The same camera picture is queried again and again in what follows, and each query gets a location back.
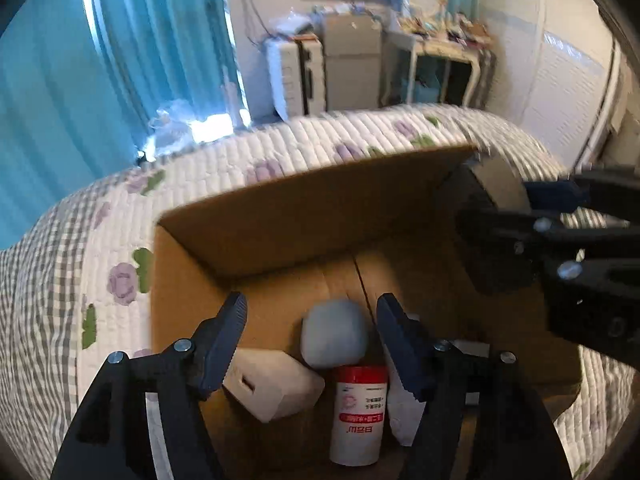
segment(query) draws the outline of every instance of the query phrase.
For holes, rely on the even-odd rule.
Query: cardboard box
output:
[[[392,292],[434,336],[483,340],[515,352],[552,415],[559,415],[580,384],[577,348],[545,329],[537,288],[479,296],[458,260],[450,221],[434,207],[434,192],[473,152],[458,146],[372,158],[167,213],[154,248],[154,351],[190,336],[201,320],[216,315],[229,291],[239,290],[249,306],[240,346],[283,350],[302,361],[302,319],[316,303],[347,297],[373,322],[377,298]],[[383,362],[374,336],[364,363]],[[330,372],[323,376],[327,386],[314,409],[269,424],[223,390],[201,405],[229,478],[398,476],[404,450],[389,431],[376,466],[330,464],[335,381]],[[470,449],[473,424],[465,421],[461,450]],[[460,453],[456,474],[466,460],[468,453]]]

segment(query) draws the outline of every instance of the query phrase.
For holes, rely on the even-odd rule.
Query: red label band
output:
[[[340,420],[342,422],[350,422],[351,424],[373,424],[374,422],[382,422],[385,420],[385,414],[355,415],[354,413],[341,413]]]

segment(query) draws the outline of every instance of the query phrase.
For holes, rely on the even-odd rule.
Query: desk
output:
[[[462,99],[463,106],[469,106],[473,97],[478,81],[480,81],[480,61],[478,51],[473,49],[459,48],[453,42],[445,42],[439,40],[425,40],[417,34],[408,34],[406,32],[389,31],[388,39],[396,47],[411,53],[411,61],[409,63],[408,87],[406,93],[406,102],[411,104],[414,100],[415,73],[418,65],[418,56],[440,57],[447,60],[445,68],[445,80],[442,84],[441,97],[444,98],[449,83],[450,62],[456,61],[461,63],[469,63],[471,65],[471,77],[466,85],[465,95]]]

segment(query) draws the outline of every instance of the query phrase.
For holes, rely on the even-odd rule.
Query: white wardrobe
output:
[[[566,166],[604,142],[620,47],[593,0],[479,0],[495,36],[487,111],[539,139]]]

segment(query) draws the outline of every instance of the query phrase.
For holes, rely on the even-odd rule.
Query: cardboard box flap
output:
[[[299,173],[172,210],[159,225],[219,278],[289,267],[422,224],[433,191],[473,152],[432,148]]]

